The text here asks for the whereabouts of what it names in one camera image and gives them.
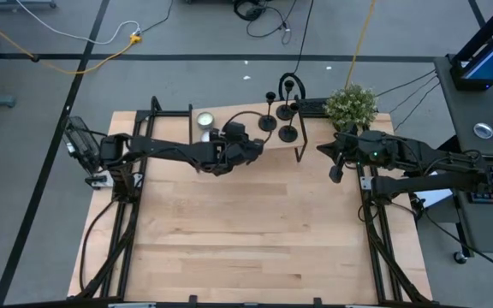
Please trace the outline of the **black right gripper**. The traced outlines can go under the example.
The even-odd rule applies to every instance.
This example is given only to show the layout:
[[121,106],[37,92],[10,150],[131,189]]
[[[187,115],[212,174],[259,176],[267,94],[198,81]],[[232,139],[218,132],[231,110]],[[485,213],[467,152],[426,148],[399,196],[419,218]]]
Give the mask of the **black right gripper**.
[[358,159],[359,142],[362,138],[356,133],[335,133],[336,140],[327,144],[317,145],[316,149],[326,156],[337,156],[336,167],[343,169],[346,163],[356,163]]

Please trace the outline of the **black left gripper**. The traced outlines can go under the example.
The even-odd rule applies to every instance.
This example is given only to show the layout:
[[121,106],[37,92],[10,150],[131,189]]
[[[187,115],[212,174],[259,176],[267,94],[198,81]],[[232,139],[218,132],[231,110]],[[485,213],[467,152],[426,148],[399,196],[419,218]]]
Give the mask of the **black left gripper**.
[[225,175],[234,167],[248,165],[263,154],[264,141],[262,139],[247,139],[246,141],[226,144],[222,155],[217,162],[207,168],[207,172],[213,175]]

